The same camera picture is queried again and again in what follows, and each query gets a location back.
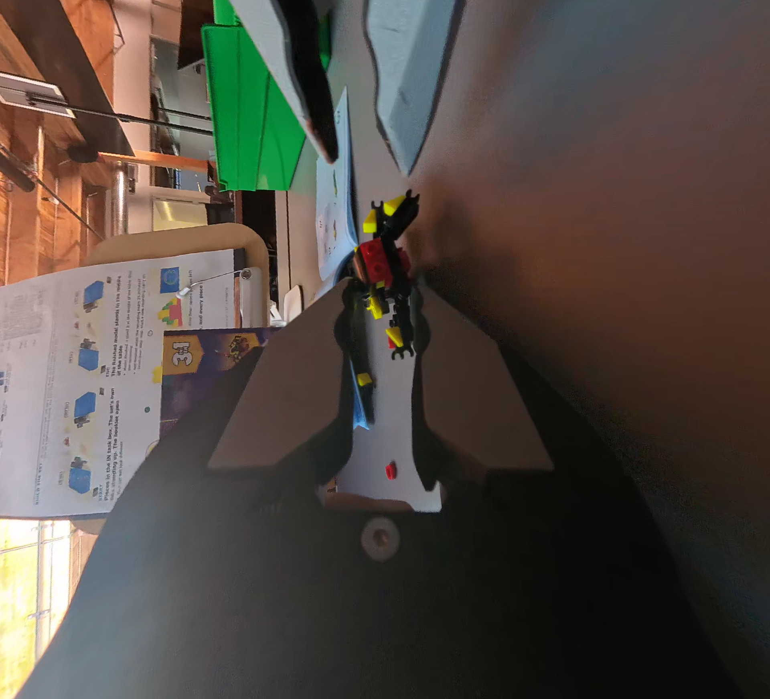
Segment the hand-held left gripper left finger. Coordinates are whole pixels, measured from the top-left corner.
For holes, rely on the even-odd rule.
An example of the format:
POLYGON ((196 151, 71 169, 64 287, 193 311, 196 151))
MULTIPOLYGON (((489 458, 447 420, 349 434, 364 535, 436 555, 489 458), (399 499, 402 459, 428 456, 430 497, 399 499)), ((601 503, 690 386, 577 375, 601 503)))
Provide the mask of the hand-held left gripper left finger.
POLYGON ((304 476, 312 486, 335 479, 352 453, 353 302, 343 280, 269 339, 210 470, 304 476))

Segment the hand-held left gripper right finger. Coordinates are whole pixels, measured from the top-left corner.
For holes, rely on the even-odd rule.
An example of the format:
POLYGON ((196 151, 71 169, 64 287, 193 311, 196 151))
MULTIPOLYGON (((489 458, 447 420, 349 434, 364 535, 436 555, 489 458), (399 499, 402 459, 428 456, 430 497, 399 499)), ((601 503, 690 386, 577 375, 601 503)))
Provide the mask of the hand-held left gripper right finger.
POLYGON ((552 473, 554 464, 497 343, 419 284, 414 328, 412 454, 425 490, 483 485, 507 473, 552 473))

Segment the red black yellow lego model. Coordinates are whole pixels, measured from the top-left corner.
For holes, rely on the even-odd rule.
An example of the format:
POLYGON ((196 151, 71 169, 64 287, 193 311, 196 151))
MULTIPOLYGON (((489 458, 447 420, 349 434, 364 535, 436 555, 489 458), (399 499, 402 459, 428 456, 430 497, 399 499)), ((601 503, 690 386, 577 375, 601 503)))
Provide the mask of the red black yellow lego model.
POLYGON ((419 213, 411 190, 388 201, 372 202, 363 221, 369 238, 354 251, 354 288, 374 320, 388 319, 386 335, 392 358, 414 355, 410 298, 411 263, 399 240, 419 213))

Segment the purple lego set box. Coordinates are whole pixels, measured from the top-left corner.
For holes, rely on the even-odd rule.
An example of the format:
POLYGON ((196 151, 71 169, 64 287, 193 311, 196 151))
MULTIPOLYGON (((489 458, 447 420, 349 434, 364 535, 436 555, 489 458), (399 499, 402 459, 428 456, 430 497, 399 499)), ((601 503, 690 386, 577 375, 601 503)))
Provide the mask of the purple lego set box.
POLYGON ((215 385, 246 356, 261 352, 281 326, 168 330, 163 338, 159 438, 190 410, 207 404, 215 385))

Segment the black and yellow lego piece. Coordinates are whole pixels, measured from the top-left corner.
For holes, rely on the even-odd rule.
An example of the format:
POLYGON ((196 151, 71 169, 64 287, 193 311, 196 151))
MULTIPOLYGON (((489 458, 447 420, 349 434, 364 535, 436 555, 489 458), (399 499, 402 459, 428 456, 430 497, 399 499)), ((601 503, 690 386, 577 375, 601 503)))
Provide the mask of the black and yellow lego piece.
POLYGON ((351 367, 353 371, 353 388, 362 412, 373 416, 373 395, 376 386, 373 367, 366 339, 355 339, 350 346, 351 367))

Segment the open lego instruction booklet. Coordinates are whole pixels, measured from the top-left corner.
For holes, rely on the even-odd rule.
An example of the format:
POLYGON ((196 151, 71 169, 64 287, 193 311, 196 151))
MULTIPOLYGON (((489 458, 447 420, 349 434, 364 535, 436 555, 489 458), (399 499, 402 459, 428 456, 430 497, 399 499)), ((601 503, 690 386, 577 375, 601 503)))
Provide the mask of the open lego instruction booklet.
POLYGON ((353 166, 348 90, 334 112, 339 154, 333 164, 316 162, 316 245, 320 279, 335 278, 357 248, 353 217, 353 166))

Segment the large green plastic bin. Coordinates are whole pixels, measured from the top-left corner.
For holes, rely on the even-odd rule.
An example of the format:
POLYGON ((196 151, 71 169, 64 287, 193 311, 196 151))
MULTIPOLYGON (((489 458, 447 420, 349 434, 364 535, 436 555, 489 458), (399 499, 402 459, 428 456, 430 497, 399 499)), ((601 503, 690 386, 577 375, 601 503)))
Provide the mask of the large green plastic bin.
POLYGON ((217 177, 225 191, 288 191, 305 132, 242 26, 202 28, 217 177))

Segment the black thin rod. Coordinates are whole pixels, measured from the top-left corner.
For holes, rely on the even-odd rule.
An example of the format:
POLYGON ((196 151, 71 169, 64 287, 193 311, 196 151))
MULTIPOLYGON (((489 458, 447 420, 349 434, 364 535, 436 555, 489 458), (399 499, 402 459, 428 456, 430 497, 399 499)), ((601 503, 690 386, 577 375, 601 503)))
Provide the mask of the black thin rod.
POLYGON ((85 116, 113 119, 123 124, 142 124, 145 126, 159 127, 178 132, 207 136, 211 138, 214 136, 213 131, 210 129, 173 123, 168 120, 145 118, 142 116, 135 116, 133 114, 121 114, 116 113, 115 111, 92 110, 85 107, 71 106, 60 98, 45 97, 35 93, 27 93, 24 97, 29 107, 35 110, 39 110, 45 114, 67 116, 71 118, 75 118, 77 114, 81 114, 85 116))

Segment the beige wooden chair back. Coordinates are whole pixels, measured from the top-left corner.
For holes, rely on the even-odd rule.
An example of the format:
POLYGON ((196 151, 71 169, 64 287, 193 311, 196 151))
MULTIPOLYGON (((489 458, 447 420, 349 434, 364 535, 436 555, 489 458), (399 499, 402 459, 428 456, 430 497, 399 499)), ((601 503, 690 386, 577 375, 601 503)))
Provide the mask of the beige wooden chair back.
POLYGON ((244 250, 246 267, 259 269, 261 290, 252 295, 251 324, 268 326, 271 306, 269 255, 264 240, 243 224, 224 223, 116 235, 100 242, 82 261, 82 267, 228 249, 244 250))

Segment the printed task instruction sheet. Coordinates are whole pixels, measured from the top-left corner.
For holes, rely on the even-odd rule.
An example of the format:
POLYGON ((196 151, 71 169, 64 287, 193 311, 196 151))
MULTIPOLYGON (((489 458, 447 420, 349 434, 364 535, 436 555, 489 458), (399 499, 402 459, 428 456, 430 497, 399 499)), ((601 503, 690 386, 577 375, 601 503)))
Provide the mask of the printed task instruction sheet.
POLYGON ((159 440, 165 335, 233 326, 243 265, 207 251, 2 287, 2 518, 112 509, 159 440))

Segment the dark ceiling beam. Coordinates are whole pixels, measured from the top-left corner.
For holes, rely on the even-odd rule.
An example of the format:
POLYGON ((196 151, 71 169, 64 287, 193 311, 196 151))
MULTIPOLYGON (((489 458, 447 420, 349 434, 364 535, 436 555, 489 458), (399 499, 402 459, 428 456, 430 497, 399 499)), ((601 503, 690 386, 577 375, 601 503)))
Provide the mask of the dark ceiling beam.
POLYGON ((1 13, 43 80, 73 103, 84 142, 98 152, 133 155, 115 117, 82 112, 110 112, 111 105, 61 1, 1 0, 1 13))

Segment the white framed ceiling panel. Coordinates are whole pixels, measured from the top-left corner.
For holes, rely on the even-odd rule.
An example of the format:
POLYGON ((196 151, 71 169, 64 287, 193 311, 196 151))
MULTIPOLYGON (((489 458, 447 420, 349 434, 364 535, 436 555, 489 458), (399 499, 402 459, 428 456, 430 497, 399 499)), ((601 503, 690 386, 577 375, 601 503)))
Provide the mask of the white framed ceiling panel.
POLYGON ((10 73, 1 72, 1 101, 9 107, 75 118, 60 88, 54 84, 10 73))

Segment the grey metal pipe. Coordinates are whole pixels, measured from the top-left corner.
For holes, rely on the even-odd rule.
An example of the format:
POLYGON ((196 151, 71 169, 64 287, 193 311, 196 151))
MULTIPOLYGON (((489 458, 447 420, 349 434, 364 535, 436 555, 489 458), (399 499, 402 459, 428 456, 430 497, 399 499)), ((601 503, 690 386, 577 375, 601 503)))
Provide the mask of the grey metal pipe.
POLYGON ((129 196, 131 195, 132 179, 130 167, 123 161, 118 161, 113 167, 113 184, 111 187, 111 235, 119 236, 129 233, 129 196))

